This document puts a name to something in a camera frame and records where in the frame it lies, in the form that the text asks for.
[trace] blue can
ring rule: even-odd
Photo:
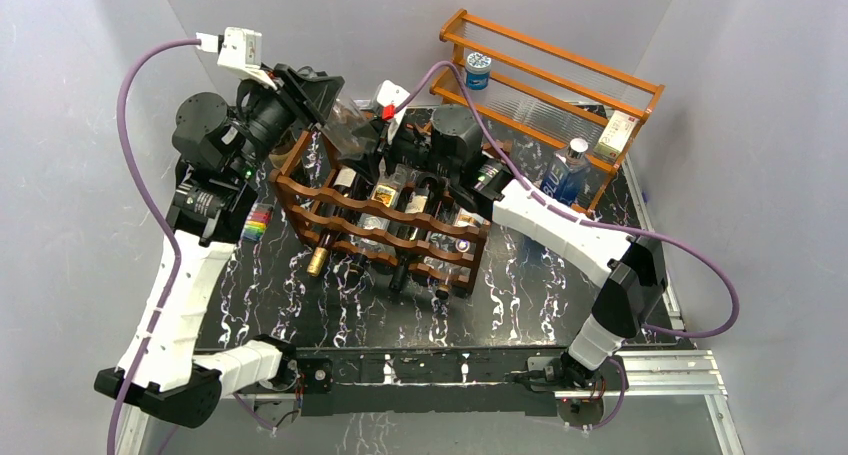
[[[492,59],[482,53],[469,53],[465,59],[465,86],[471,90],[482,90],[489,85]]]

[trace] white box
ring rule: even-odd
[[[595,155],[598,158],[614,162],[621,151],[624,150],[627,141],[630,140],[630,135],[637,123],[639,123],[638,118],[619,110],[614,111],[609,123],[604,128],[604,133],[601,134],[601,139],[595,145],[593,150]]]

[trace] wine rack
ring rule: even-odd
[[[325,229],[338,231],[342,235],[347,235],[339,237],[339,239],[329,247],[330,250],[344,252],[351,255],[361,253],[372,263],[380,263],[390,267],[396,267],[398,259],[388,253],[377,253],[358,248],[349,241],[350,236],[368,238],[390,245],[394,247],[395,250],[410,252],[415,255],[419,255],[420,257],[430,256],[461,267],[467,267],[470,269],[470,275],[459,275],[451,280],[448,280],[447,274],[435,270],[424,263],[420,263],[420,261],[411,263],[409,265],[409,272],[413,276],[448,281],[452,286],[459,287],[460,289],[465,290],[466,293],[470,294],[474,290],[477,272],[480,268],[480,261],[483,258],[483,253],[485,251],[486,240],[489,235],[489,228],[491,227],[490,223],[486,222],[480,228],[473,226],[455,227],[424,213],[414,215],[407,214],[398,210],[387,208],[383,204],[374,200],[352,200],[344,197],[332,188],[333,180],[335,180],[336,174],[340,168],[337,160],[337,152],[323,135],[318,136],[324,144],[327,157],[329,158],[330,165],[332,167],[322,186],[308,187],[292,179],[292,174],[303,163],[303,154],[312,142],[313,134],[310,132],[303,132],[301,134],[300,138],[292,148],[292,152],[285,164],[283,164],[283,166],[279,169],[274,170],[271,173],[270,178],[271,186],[274,189],[283,210],[285,211],[286,219],[291,224],[300,242],[304,245],[313,247],[316,246],[320,239],[320,228],[323,227]],[[512,149],[512,142],[499,142],[498,144],[505,153],[510,153]],[[497,153],[488,144],[483,146],[483,150],[492,156],[497,156]],[[408,183],[404,188],[404,191],[412,190],[412,186],[412,183]],[[444,194],[442,200],[443,205],[453,203],[453,199],[447,192]],[[322,215],[323,212],[330,212],[329,210],[322,210],[322,206],[324,204],[332,204],[347,208],[359,212],[360,214],[376,215],[392,222],[411,225],[430,233],[443,233],[457,239],[468,240],[475,244],[475,250],[474,253],[446,252],[430,244],[426,240],[402,240],[387,230],[364,229],[341,217],[326,217]]]

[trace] orange wooden shelf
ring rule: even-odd
[[[484,38],[486,38],[487,42],[483,43],[479,40],[472,40],[467,37],[465,32],[468,25],[473,25],[474,27],[482,29],[484,31],[483,33],[486,35]],[[532,81],[532,83],[528,83],[497,70],[492,70],[490,73],[490,87],[485,90],[492,90],[492,85],[494,85],[496,90],[500,91],[499,93],[507,94],[507,96],[510,96],[510,94],[514,92],[515,98],[519,96],[531,97],[531,99],[543,104],[542,106],[545,107],[549,113],[558,113],[557,116],[560,118],[571,120],[569,117],[577,117],[574,119],[575,123],[583,124],[582,126],[586,128],[584,131],[594,133],[598,137],[600,136],[600,132],[603,131],[603,128],[606,127],[608,120],[600,115],[583,110],[572,103],[562,100],[555,95],[556,91],[565,90],[578,94],[581,97],[596,102],[597,104],[603,105],[612,110],[622,111],[639,119],[630,139],[614,161],[609,162],[597,158],[592,154],[589,155],[589,160],[592,163],[593,170],[603,174],[604,181],[591,197],[591,201],[585,204],[585,206],[578,206],[576,204],[573,206],[573,208],[584,213],[591,212],[597,206],[604,190],[618,173],[618,169],[621,167],[621,164],[627,156],[627,152],[630,150],[630,146],[638,135],[639,130],[645,122],[647,122],[651,113],[653,113],[657,102],[662,95],[663,89],[665,88],[663,85],[654,85],[612,67],[589,60],[572,52],[555,47],[549,43],[519,33],[515,30],[471,15],[466,10],[462,9],[457,11],[456,14],[454,14],[454,16],[442,26],[442,29],[439,32],[439,39],[443,42],[453,44],[453,62],[460,68],[464,68],[466,51],[480,52],[491,57],[492,60],[496,62],[496,68],[497,65],[509,67],[510,69],[517,70],[516,73],[524,74],[523,77],[529,78]],[[494,40],[506,41],[507,48],[494,46],[496,44]],[[558,61],[566,61],[570,64],[569,66],[573,64],[573,66],[577,67],[577,70],[591,73],[591,78],[593,80],[597,80],[596,83],[599,85],[603,85],[604,83],[607,83],[607,85],[616,84],[616,86],[622,87],[622,95],[615,97],[611,96],[609,93],[602,93],[600,89],[587,87],[584,84],[570,80],[567,77],[558,74],[555,69],[551,69],[550,67],[540,67],[528,63],[522,60],[518,55],[508,53],[510,43],[513,42],[518,42],[522,47],[530,47],[531,49],[543,53],[546,56],[554,57]],[[552,88],[551,90],[546,91],[538,88],[540,85],[550,86]],[[626,103],[620,100],[620,98],[623,97],[623,93],[628,90],[643,92],[646,94],[643,96],[643,98],[648,100],[645,106],[640,108],[638,106],[634,106],[632,103]],[[451,76],[448,69],[445,69],[435,79],[430,86],[430,93],[442,97],[444,103],[456,103],[468,106],[468,103],[459,90],[456,80]],[[566,141],[574,137],[574,135],[570,135],[568,133],[552,133],[550,130],[548,133],[545,133],[544,130],[539,129],[538,127],[534,128],[530,124],[526,123],[525,120],[520,119],[520,117],[513,116],[499,106],[486,106],[478,103],[477,109],[482,115],[514,130],[518,130],[542,143],[550,145],[554,147],[554,149],[564,147]],[[592,145],[596,143],[597,140],[589,140],[589,142],[590,145]]]

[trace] black marble table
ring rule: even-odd
[[[425,109],[415,116],[421,124]],[[541,178],[550,147],[497,123],[499,140],[513,140],[513,160],[532,180]],[[320,143],[307,152],[307,171],[321,180],[329,170]],[[276,204],[265,177],[257,174],[260,203]],[[597,213],[602,221],[638,226],[627,180],[620,173]],[[258,243],[242,242],[227,264],[203,321],[198,349],[238,346],[269,333],[301,348],[440,348],[567,345],[589,314],[598,288],[574,266],[538,243],[494,225],[477,286],[467,299],[436,303],[432,287],[413,281],[390,296],[388,277],[371,273],[347,283],[350,260],[334,254],[323,275],[306,273],[312,249],[304,247],[277,206]],[[668,326],[660,303],[649,320]],[[674,345],[664,336],[640,336],[636,345]]]

